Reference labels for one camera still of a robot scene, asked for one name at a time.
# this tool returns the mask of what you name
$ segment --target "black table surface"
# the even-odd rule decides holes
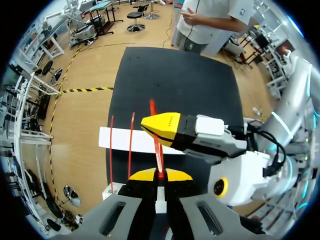
[[[150,99],[156,113],[177,112],[205,115],[224,120],[226,125],[242,126],[243,114],[235,75],[230,66],[194,53],[154,48],[127,47],[116,76],[108,116],[114,128],[141,130],[141,120],[150,116]],[[133,152],[131,174],[155,168],[156,156]],[[164,155],[164,167],[184,171],[204,191],[210,165],[187,155]],[[106,150],[107,179],[110,182],[109,149]],[[113,181],[128,179],[128,152],[112,150]]]

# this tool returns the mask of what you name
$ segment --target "white t-shirt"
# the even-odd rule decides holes
[[[254,12],[254,0],[185,0],[183,7],[185,9],[190,8],[204,17],[226,19],[232,17],[248,25]],[[196,44],[209,44],[214,41],[221,31],[224,31],[203,25],[195,25],[192,28],[191,25],[186,24],[182,15],[176,27],[183,35]]]

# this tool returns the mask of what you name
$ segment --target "wooden floor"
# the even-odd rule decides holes
[[[100,36],[89,47],[81,48],[68,69],[63,89],[113,87],[126,47],[162,48],[164,41],[168,39],[166,30],[171,23],[172,6],[155,4],[154,10],[160,18],[139,19],[138,22],[145,24],[146,29],[132,33],[127,32],[126,28],[134,21],[127,19],[126,16],[134,12],[135,8],[126,3],[116,9],[116,19],[122,19],[123,22],[115,23],[111,29],[114,34]],[[168,34],[172,34],[172,29],[168,30]],[[65,54],[53,60],[53,68],[63,68],[62,75],[64,75],[77,48],[70,49],[68,37],[64,37],[62,41]],[[171,40],[167,40],[164,47],[173,48]],[[214,59],[232,66],[239,87],[243,115],[257,117],[253,112],[253,107],[256,107],[261,108],[268,116],[274,105],[265,84],[268,76],[263,76],[254,63],[253,69],[250,69],[229,61],[221,53]],[[48,58],[44,57],[42,63],[45,64],[47,61]],[[98,147],[98,139],[99,127],[107,126],[111,97],[111,90],[72,92],[63,94],[56,103],[52,128],[54,139],[51,146],[53,177],[60,200],[65,198],[63,195],[65,185],[72,186],[80,196],[80,207],[74,207],[69,203],[65,205],[65,208],[69,208],[75,214],[83,215],[100,203],[102,191],[107,187],[106,149]],[[44,121],[45,133],[50,132],[54,103],[55,99],[52,97]],[[23,146],[22,151],[25,164],[36,173],[34,147]],[[54,194],[49,148],[42,146],[40,155],[49,189]],[[252,211],[252,208],[254,207],[237,209],[239,213],[245,215]]]

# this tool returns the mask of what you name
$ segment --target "gray shorts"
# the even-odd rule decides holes
[[[189,38],[187,38],[185,35],[183,35],[181,32],[178,34],[178,41],[179,41],[179,50],[191,52],[195,54],[201,54],[203,50],[205,50],[206,46],[208,44],[198,44],[193,41],[191,41]]]

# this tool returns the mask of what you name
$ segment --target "red rod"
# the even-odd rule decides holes
[[[156,115],[156,104],[155,100],[150,99],[150,113],[151,116]],[[154,138],[154,148],[155,148],[155,157],[156,163],[158,166],[158,179],[164,179],[164,169],[163,169],[163,153],[162,153],[162,145],[159,144],[159,139],[156,134],[153,135]]]
[[[111,193],[114,194],[114,179],[112,174],[112,128],[114,126],[114,116],[111,117],[110,124],[110,152],[109,152],[109,165],[110,165],[110,184],[111,184]]]
[[[134,131],[135,113],[132,114],[131,128],[130,128],[130,146],[129,146],[129,160],[128,160],[128,180],[131,176],[131,145],[132,145],[132,133]]]

